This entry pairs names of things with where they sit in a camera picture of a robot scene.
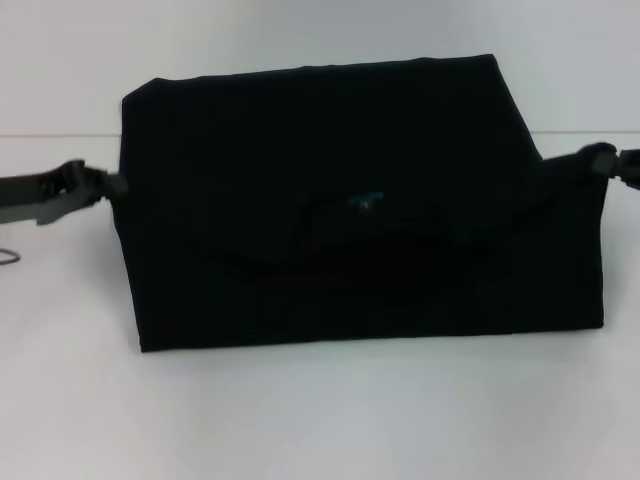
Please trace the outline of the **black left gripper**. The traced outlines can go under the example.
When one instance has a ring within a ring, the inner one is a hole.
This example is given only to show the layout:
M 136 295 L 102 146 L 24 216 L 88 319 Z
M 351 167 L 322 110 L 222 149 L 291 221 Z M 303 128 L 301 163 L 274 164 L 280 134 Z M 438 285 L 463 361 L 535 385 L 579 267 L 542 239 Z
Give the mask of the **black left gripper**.
M 71 160 L 39 174 L 1 179 L 1 223 L 35 221 L 48 225 L 71 212 L 71 206 L 89 206 L 128 191 L 118 173 L 88 167 Z

